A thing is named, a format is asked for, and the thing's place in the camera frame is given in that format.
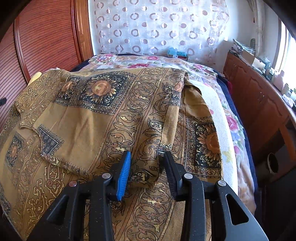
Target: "white wall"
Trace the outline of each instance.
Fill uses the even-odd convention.
[[[277,14],[267,5],[265,9],[265,28],[263,33],[264,56],[273,62],[279,34],[279,18]]]
[[[229,20],[222,39],[228,37],[228,41],[222,41],[217,49],[216,70],[222,72],[228,51],[233,46],[232,39],[249,46],[252,38],[256,37],[254,13],[247,0],[225,0]]]

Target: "door handle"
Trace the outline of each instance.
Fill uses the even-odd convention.
[[[262,102],[263,98],[264,98],[264,96],[262,96],[262,99],[261,99],[261,101],[259,102],[259,104],[261,104],[261,102]]]
[[[260,94],[259,94],[259,96],[258,96],[258,99],[257,99],[258,101],[259,101],[259,98],[260,98],[261,94],[262,94],[262,92],[260,92]]]

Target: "folded cloth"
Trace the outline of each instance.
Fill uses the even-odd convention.
[[[12,106],[0,148],[0,203],[24,240],[68,182],[107,172],[124,150],[132,166],[123,201],[111,203],[115,240],[180,239],[184,203],[170,195],[163,151],[202,180],[221,178],[209,109],[173,68],[47,71]]]

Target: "window curtain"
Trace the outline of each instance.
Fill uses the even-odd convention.
[[[169,47],[214,63],[229,15],[225,0],[91,0],[95,54],[166,55]]]
[[[265,10],[263,0],[247,0],[252,11],[254,12],[255,28],[256,28],[256,55],[263,54],[263,31],[265,25]]]

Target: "plastic bottle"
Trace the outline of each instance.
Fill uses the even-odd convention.
[[[276,73],[274,73],[274,86],[277,87],[277,89],[279,91],[282,91],[283,87],[284,87],[284,75],[285,72],[283,70],[281,70],[280,74],[276,75]]]

